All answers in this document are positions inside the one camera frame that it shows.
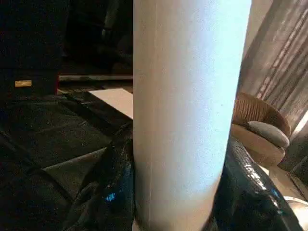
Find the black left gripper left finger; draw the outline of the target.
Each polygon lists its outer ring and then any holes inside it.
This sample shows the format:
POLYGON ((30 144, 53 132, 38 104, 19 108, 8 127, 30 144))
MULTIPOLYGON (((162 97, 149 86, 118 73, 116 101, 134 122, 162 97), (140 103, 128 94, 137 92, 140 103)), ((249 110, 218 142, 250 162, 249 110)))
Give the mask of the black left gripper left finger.
POLYGON ((133 124, 123 125, 85 175, 64 231, 130 231, 134 220, 133 124))

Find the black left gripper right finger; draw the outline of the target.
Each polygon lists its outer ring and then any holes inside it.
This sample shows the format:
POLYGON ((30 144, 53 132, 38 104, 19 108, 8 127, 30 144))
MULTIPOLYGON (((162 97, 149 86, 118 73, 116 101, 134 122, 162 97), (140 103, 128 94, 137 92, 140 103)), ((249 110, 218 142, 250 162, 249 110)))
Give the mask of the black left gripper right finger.
POLYGON ((209 231, 301 231, 295 213, 269 176, 234 137, 207 220, 209 231))

